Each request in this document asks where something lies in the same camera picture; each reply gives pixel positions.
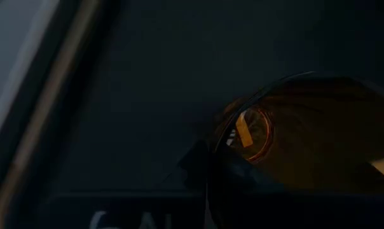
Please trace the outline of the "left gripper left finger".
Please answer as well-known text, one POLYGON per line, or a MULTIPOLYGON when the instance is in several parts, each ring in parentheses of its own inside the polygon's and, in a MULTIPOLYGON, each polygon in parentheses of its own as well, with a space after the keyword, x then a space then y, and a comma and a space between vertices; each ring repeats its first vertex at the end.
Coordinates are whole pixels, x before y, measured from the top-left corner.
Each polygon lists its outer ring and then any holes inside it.
POLYGON ((58 194, 39 229, 204 229, 207 165, 201 140, 156 188, 58 194))

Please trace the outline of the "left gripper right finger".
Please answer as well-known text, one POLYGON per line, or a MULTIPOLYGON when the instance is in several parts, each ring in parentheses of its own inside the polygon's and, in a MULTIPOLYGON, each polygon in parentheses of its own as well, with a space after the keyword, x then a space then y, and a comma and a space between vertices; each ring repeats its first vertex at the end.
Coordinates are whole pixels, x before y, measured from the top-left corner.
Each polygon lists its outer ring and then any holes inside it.
POLYGON ((384 229, 384 195, 290 191, 234 152, 209 162, 218 229, 384 229))

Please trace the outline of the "amber glass cup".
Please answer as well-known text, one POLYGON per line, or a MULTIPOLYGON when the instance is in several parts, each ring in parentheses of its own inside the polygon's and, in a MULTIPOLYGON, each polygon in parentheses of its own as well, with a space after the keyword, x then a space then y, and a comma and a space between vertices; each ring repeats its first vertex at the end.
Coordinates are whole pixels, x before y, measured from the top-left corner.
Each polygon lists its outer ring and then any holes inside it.
POLYGON ((288 190, 384 194, 384 90, 304 73, 230 104, 211 142, 288 190))

